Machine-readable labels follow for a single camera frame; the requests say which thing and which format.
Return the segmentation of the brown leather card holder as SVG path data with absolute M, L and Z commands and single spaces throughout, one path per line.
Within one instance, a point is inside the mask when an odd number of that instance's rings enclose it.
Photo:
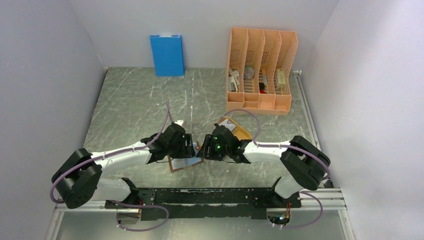
M 200 165 L 205 162 L 205 160 L 201 157 L 191 157 L 191 158 L 171 158 L 167 157 L 169 170 L 171 173 L 175 173 L 193 166 Z

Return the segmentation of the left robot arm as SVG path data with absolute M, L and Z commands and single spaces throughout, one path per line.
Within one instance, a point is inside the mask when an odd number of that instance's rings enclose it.
M 51 190 L 57 191 L 61 200 L 53 196 L 51 199 L 69 209 L 79 208 L 90 200 L 132 208 L 142 202 L 135 184 L 127 177 L 108 179 L 107 175 L 165 158 L 189 159 L 195 155 L 191 134 L 177 123 L 126 147 L 103 152 L 80 148 L 52 176 Z

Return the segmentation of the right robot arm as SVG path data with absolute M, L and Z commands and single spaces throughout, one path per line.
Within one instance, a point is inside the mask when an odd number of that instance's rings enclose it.
M 236 164 L 283 165 L 290 175 L 274 184 L 269 199 L 275 207 L 282 207 L 300 190 L 317 190 L 321 181 L 330 175 L 328 156 L 300 135 L 284 142 L 240 140 L 228 128 L 219 125 L 205 136 L 196 156 L 212 161 L 230 159 Z

